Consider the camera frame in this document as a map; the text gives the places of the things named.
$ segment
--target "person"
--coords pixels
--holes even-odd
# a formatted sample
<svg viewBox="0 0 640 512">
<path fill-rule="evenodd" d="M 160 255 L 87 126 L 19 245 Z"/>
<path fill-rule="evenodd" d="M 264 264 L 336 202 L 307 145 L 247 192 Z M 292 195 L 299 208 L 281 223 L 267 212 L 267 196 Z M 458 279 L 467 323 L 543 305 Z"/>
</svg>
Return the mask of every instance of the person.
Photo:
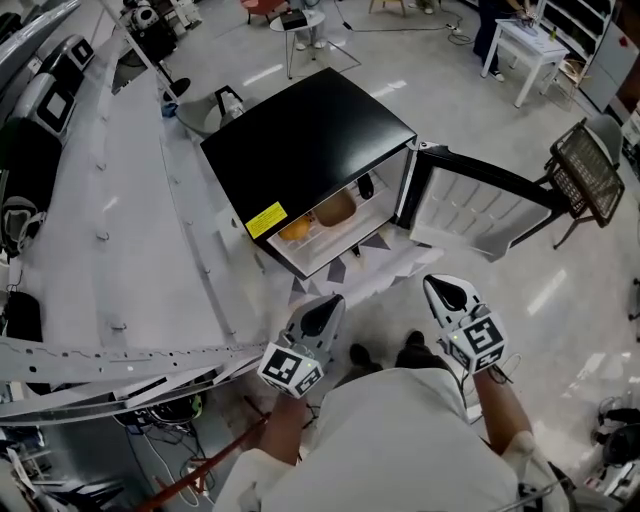
<svg viewBox="0 0 640 512">
<path fill-rule="evenodd" d="M 322 0 L 289 0 L 289 5 L 293 9 L 301 11 L 319 11 L 323 12 Z M 323 37 L 324 21 L 309 30 L 299 30 L 294 33 L 296 38 L 296 50 L 306 50 L 307 46 L 312 44 L 318 50 L 327 45 L 327 40 Z"/>
<path fill-rule="evenodd" d="M 409 9 L 420 9 L 425 14 L 433 14 L 433 4 L 431 0 L 417 0 L 408 5 Z"/>
<path fill-rule="evenodd" d="M 496 20 L 508 19 L 514 14 L 522 19 L 532 18 L 534 15 L 529 0 L 524 0 L 524 5 L 520 5 L 518 0 L 478 0 L 478 10 L 480 11 L 480 29 L 476 34 L 473 53 L 482 59 L 484 66 L 496 33 Z M 498 82 L 504 82 L 504 75 L 500 73 L 498 67 L 497 52 L 489 66 L 489 73 Z"/>
<path fill-rule="evenodd" d="M 544 512 L 568 510 L 495 367 L 473 375 L 487 444 L 468 423 L 457 379 L 422 333 L 408 337 L 395 368 L 384 370 L 358 344 L 350 357 L 353 368 L 322 403 L 310 453 L 298 463 L 306 401 L 279 395 L 215 512 L 522 511 L 520 500 L 533 490 L 550 490 L 534 502 Z"/>
</svg>

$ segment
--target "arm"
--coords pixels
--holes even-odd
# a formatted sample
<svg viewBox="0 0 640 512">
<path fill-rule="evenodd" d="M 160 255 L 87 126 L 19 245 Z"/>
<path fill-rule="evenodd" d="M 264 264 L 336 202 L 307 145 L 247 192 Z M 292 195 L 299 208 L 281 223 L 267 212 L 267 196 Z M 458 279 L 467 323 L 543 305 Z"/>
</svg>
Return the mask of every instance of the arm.
<svg viewBox="0 0 640 512">
<path fill-rule="evenodd" d="M 529 3 L 529 0 L 525 0 L 525 7 L 522 7 L 522 5 L 520 5 L 520 2 L 518 2 L 518 0 L 507 0 L 507 3 L 511 7 L 513 7 L 515 11 L 523 11 L 525 10 L 527 4 Z"/>
<path fill-rule="evenodd" d="M 498 384 L 485 370 L 473 380 L 493 450 L 502 455 L 519 432 L 531 432 L 529 418 L 508 383 Z"/>
<path fill-rule="evenodd" d="M 279 461 L 296 465 L 305 423 L 305 400 L 279 395 L 258 448 Z"/>
</svg>

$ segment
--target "table leg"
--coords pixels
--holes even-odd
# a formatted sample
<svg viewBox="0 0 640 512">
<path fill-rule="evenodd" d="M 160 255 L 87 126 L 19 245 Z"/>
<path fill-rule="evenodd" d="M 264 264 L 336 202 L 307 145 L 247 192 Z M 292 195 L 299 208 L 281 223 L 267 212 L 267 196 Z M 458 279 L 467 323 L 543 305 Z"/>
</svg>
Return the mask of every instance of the table leg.
<svg viewBox="0 0 640 512">
<path fill-rule="evenodd" d="M 291 67 L 293 65 L 293 52 L 295 51 L 295 46 L 296 46 L 296 33 L 294 32 L 293 39 L 291 40 L 291 51 L 289 52 L 289 60 L 287 61 L 287 77 L 289 78 L 289 80 L 293 78 L 291 76 Z"/>
<path fill-rule="evenodd" d="M 289 71 L 289 38 L 286 30 L 284 32 L 284 62 L 287 66 L 287 78 L 291 80 L 291 72 Z"/>
<path fill-rule="evenodd" d="M 482 73 L 480 73 L 480 76 L 482 78 L 487 78 L 487 75 L 489 74 L 489 67 L 491 67 L 493 56 L 496 54 L 496 51 L 498 51 L 498 40 L 500 39 L 501 34 L 502 29 L 498 25 L 496 27 L 496 33 L 493 36 L 493 41 L 491 41 L 491 48 L 489 48 L 489 53 L 487 54 L 487 60 L 484 63 L 484 68 L 482 69 Z"/>
<path fill-rule="evenodd" d="M 545 84 L 542 86 L 542 89 L 540 89 L 540 94 L 547 94 L 547 91 L 549 90 L 549 86 L 556 79 L 556 76 L 558 76 L 558 71 L 560 71 L 560 66 L 562 65 L 563 60 L 564 59 L 560 59 L 558 62 L 554 64 L 553 71 L 549 75 L 549 78 L 547 79 Z"/>
<path fill-rule="evenodd" d="M 313 29 L 309 29 L 309 47 L 311 48 L 311 60 L 316 60 L 316 38 L 313 37 Z"/>
<path fill-rule="evenodd" d="M 542 62 L 541 60 L 536 61 L 534 66 L 531 68 L 531 72 L 527 77 L 527 81 L 522 86 L 522 90 L 518 95 L 518 99 L 516 99 L 516 102 L 514 103 L 516 107 L 520 108 L 522 106 L 522 103 L 524 102 L 524 99 L 527 97 L 527 94 L 529 94 L 529 91 L 531 90 L 531 86 L 533 85 L 533 82 L 538 76 L 538 72 L 540 71 L 540 67 L 542 66 L 541 62 Z"/>
</svg>

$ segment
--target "red pole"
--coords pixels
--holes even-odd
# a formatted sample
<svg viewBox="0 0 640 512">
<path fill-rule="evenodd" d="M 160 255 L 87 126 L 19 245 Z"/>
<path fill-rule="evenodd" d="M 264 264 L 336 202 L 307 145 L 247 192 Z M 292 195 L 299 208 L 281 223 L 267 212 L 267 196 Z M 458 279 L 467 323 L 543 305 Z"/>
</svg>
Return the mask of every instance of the red pole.
<svg viewBox="0 0 640 512">
<path fill-rule="evenodd" d="M 182 489 L 189 487 L 198 478 L 202 478 L 202 481 L 204 482 L 204 479 L 211 468 L 217 466 L 227 455 L 229 455 L 233 450 L 244 443 L 249 438 L 249 436 L 251 436 L 256 430 L 258 430 L 258 428 L 264 425 L 268 419 L 268 414 L 260 418 L 256 423 L 251 425 L 244 434 L 242 434 L 231 444 L 220 450 L 210 459 L 206 459 L 206 462 L 204 462 L 194 471 L 178 480 L 175 484 L 165 487 L 149 501 L 146 501 L 145 503 L 137 507 L 136 512 L 152 512 L 154 509 L 160 507 L 165 501 L 173 498 Z"/>
</svg>

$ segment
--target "stool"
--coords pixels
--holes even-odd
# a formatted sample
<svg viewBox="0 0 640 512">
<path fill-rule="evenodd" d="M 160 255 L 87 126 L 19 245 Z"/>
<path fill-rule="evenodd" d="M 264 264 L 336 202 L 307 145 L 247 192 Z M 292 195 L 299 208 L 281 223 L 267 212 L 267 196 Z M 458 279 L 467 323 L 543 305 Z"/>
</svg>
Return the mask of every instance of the stool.
<svg viewBox="0 0 640 512">
<path fill-rule="evenodd" d="M 369 14 L 371 14 L 371 9 L 373 9 L 373 3 L 376 0 L 371 0 L 371 3 L 369 4 Z M 404 10 L 404 2 L 402 0 L 382 0 L 382 8 L 384 9 L 387 5 L 387 2 L 400 2 L 400 6 L 402 7 L 402 15 L 404 17 L 407 16 L 407 11 Z"/>
</svg>

